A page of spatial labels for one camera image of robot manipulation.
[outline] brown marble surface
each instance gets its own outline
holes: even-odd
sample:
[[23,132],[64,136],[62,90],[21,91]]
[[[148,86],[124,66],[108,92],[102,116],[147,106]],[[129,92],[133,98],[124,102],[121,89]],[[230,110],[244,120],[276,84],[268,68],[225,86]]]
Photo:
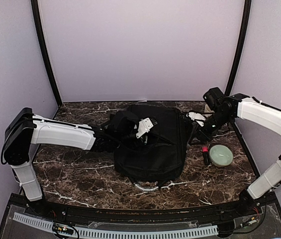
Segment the brown marble surface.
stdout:
[[[101,124],[132,102],[65,103],[55,119]],[[181,111],[203,111],[204,102],[150,102]],[[225,168],[203,163],[200,145],[188,148],[182,175],[161,190],[143,193],[114,170],[113,155],[77,148],[42,145],[33,165],[48,201],[104,209],[176,209],[220,204],[238,199],[255,180],[252,167],[232,129],[224,126],[210,145],[223,144],[234,154]]]

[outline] red cap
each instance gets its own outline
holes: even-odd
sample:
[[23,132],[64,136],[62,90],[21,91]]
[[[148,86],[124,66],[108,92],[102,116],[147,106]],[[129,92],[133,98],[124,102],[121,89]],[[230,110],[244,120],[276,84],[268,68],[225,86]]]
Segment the red cap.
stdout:
[[202,152],[208,152],[208,147],[207,146],[203,146],[202,147]]

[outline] white wall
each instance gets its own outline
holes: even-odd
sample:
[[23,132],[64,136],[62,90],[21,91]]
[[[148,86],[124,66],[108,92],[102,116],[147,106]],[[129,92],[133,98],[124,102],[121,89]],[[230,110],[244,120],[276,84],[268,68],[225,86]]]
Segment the white wall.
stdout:
[[[253,1],[234,93],[281,108],[281,1]],[[281,154],[281,137],[246,121],[238,126],[263,173]],[[281,187],[277,189],[281,204]]]
[[39,2],[65,102],[202,100],[225,89],[243,0]]
[[[0,0],[0,151],[5,128],[23,107],[47,117],[57,109],[30,0]],[[11,192],[18,189],[10,167],[0,164],[0,222]]]

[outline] black fabric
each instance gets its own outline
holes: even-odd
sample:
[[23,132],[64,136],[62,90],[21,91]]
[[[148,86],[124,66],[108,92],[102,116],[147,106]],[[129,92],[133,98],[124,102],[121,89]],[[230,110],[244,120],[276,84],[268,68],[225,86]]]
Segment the black fabric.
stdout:
[[174,108],[131,105],[127,110],[140,119],[153,118],[158,125],[149,131],[147,145],[137,149],[145,153],[130,152],[121,147],[114,152],[115,169],[133,181],[163,182],[179,177],[192,130],[190,121]]

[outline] red and black marker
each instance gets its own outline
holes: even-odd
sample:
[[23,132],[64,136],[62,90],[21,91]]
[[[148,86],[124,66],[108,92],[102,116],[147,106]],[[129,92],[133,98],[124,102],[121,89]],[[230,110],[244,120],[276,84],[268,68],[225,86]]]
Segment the red and black marker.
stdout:
[[202,147],[202,155],[203,155],[204,164],[205,165],[210,165],[211,161],[210,161],[210,156],[209,156],[209,152],[208,152],[208,147],[207,146],[203,146]]

